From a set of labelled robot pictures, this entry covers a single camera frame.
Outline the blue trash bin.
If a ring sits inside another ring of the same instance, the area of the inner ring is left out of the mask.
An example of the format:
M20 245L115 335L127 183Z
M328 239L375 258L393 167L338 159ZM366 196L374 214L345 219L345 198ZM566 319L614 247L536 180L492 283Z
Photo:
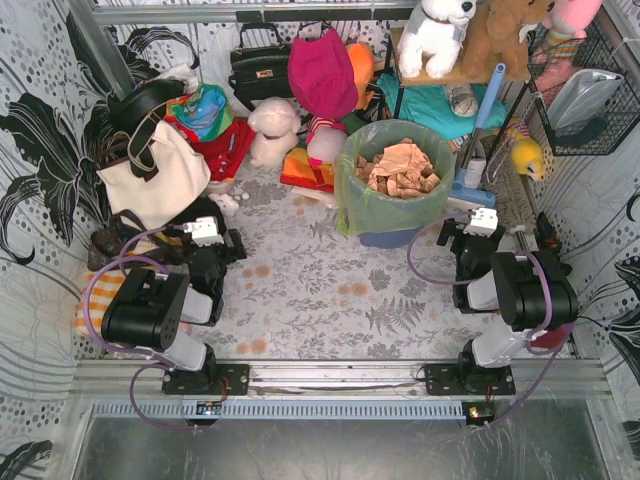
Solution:
M395 249L406 247L420 228L404 229L389 232L363 232L358 235L363 246L378 249Z

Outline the green trash bag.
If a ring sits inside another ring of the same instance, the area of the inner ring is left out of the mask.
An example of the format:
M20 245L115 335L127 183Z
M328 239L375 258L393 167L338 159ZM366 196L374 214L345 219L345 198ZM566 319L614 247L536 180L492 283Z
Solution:
M432 130L406 120L368 124L334 163L337 228L345 235L413 230L443 212L456 157Z

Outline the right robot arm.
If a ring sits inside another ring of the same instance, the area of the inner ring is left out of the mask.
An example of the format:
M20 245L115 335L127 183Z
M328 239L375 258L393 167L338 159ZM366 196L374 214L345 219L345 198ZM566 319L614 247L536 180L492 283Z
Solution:
M498 312L500 319L466 342L453 363L424 367L434 396L510 396L516 393L511 360L534 342L577 319L577 295L550 252L500 252L505 229L493 221L448 218L437 244L451 246L455 279L448 283L463 313Z

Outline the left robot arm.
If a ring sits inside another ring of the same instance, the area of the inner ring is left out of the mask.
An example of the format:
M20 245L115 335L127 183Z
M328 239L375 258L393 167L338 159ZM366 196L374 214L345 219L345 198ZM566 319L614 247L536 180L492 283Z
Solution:
M246 257L241 234L230 229L189 253L186 274L131 269L103 316L102 339L152 356L166 369L166 395L245 395L250 367L219 362L211 346L180 325L217 324L227 267Z

